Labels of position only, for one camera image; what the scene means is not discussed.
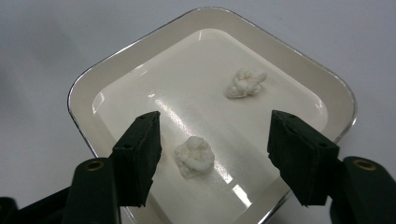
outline white lump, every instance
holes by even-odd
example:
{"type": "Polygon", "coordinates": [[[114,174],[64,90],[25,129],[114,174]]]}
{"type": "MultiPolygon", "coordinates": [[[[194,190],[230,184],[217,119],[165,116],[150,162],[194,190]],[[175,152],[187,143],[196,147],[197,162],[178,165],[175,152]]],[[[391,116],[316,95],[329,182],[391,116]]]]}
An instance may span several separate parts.
{"type": "Polygon", "coordinates": [[[240,98],[255,95],[262,89],[261,82],[267,78],[267,73],[260,68],[240,69],[233,82],[228,86],[226,95],[229,98],[240,98]]]}
{"type": "Polygon", "coordinates": [[[209,172],[215,162],[210,145],[204,138],[196,136],[177,147],[175,157],[181,174],[186,178],[209,172]]]}

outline white background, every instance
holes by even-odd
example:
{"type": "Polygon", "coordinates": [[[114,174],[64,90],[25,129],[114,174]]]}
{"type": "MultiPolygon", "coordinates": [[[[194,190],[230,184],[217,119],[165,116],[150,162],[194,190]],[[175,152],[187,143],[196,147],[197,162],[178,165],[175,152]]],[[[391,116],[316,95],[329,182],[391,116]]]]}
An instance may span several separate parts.
{"type": "MultiPolygon", "coordinates": [[[[92,157],[67,112],[75,79],[197,7],[230,9],[339,75],[358,101],[339,158],[368,158],[396,177],[393,0],[2,0],[0,196],[24,207],[68,187],[92,157]]],[[[271,223],[330,223],[329,203],[305,208],[291,197],[271,223]]]]}

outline robotic claw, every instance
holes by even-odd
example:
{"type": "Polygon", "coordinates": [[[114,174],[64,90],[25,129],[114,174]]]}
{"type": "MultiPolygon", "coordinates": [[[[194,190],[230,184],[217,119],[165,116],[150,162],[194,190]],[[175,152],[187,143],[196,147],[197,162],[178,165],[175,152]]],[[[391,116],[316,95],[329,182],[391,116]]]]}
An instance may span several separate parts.
{"type": "MultiPolygon", "coordinates": [[[[109,158],[77,167],[70,188],[21,210],[0,198],[0,224],[120,223],[120,206],[146,203],[162,152],[159,116],[138,117],[109,158]]],[[[296,116],[273,111],[267,150],[301,205],[332,198],[332,223],[396,223],[396,183],[388,172],[363,158],[339,161],[339,147],[296,116]]]]}

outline rectangular tray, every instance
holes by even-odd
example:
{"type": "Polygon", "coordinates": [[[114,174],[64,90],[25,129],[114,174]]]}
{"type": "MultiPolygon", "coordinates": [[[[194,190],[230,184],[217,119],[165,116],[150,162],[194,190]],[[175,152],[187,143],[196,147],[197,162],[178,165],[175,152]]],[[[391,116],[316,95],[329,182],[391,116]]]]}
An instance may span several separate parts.
{"type": "Polygon", "coordinates": [[[267,158],[271,111],[299,116],[333,141],[356,118],[339,77],[229,10],[190,11],[84,72],[69,112],[97,157],[107,157],[134,119],[161,115],[163,155],[136,223],[265,222],[289,192],[267,158]],[[236,71],[268,72],[258,95],[228,99],[236,71]],[[213,171],[185,179],[175,148],[203,137],[213,171]]]}

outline white tray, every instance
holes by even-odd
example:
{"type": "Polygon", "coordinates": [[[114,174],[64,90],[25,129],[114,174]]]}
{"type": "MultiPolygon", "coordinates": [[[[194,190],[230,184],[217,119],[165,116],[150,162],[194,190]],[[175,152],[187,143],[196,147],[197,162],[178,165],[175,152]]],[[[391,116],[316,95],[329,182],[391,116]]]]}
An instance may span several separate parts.
{"type": "Polygon", "coordinates": [[[69,111],[97,157],[107,157],[134,119],[159,110],[163,154],[137,223],[258,223],[289,187],[267,158],[273,109],[299,116],[333,141],[353,124],[356,103],[339,77],[240,16],[199,8],[83,73],[69,111]],[[228,99],[241,67],[268,71],[258,95],[228,99]],[[207,175],[185,179],[173,156],[191,135],[216,156],[207,175]]]}

